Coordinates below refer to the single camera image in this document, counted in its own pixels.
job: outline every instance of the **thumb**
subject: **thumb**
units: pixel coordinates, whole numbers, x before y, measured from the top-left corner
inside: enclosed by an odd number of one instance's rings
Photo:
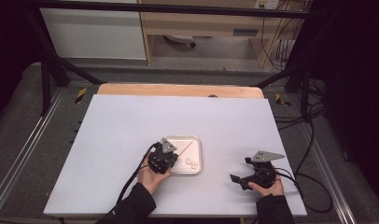
[[[248,182],[248,186],[255,190],[256,192],[258,192],[262,197],[268,195],[268,193],[266,192],[266,189],[261,187],[260,185],[254,183],[254,182]]]

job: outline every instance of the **white wall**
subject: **white wall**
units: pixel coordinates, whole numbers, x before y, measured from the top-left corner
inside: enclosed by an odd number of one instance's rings
[[[87,0],[92,1],[136,3],[135,0]],[[146,59],[138,12],[50,8],[41,8],[41,12],[53,45],[62,57]]]

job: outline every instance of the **black sleeve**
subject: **black sleeve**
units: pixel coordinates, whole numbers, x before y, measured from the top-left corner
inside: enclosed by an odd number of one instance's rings
[[[284,195],[263,197],[257,202],[259,224],[295,223]]]
[[[127,198],[118,203],[96,224],[141,224],[156,208],[151,194],[140,183],[136,183]]]

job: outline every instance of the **white table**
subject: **white table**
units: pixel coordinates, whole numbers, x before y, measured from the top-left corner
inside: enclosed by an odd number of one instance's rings
[[[165,135],[198,136],[203,169],[164,181],[151,217],[256,216],[259,194],[243,191],[230,174],[253,175],[245,157],[258,150],[286,154],[267,100],[94,95],[44,213],[107,213],[146,150]],[[292,173],[287,158],[273,165]],[[299,192],[282,179],[292,214],[306,216]]]

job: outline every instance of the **yellow and black tape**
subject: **yellow and black tape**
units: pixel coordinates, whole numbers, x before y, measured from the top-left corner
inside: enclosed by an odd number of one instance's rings
[[[82,98],[84,98],[85,92],[87,92],[87,88],[82,88],[79,91],[78,96],[77,96],[76,101],[74,102],[74,104],[77,105],[77,104],[81,103]]]
[[[282,100],[280,99],[280,94],[279,94],[279,93],[276,94],[276,103],[277,103],[278,105],[291,106],[291,103],[290,103],[290,102],[285,102],[285,101],[282,101]]]

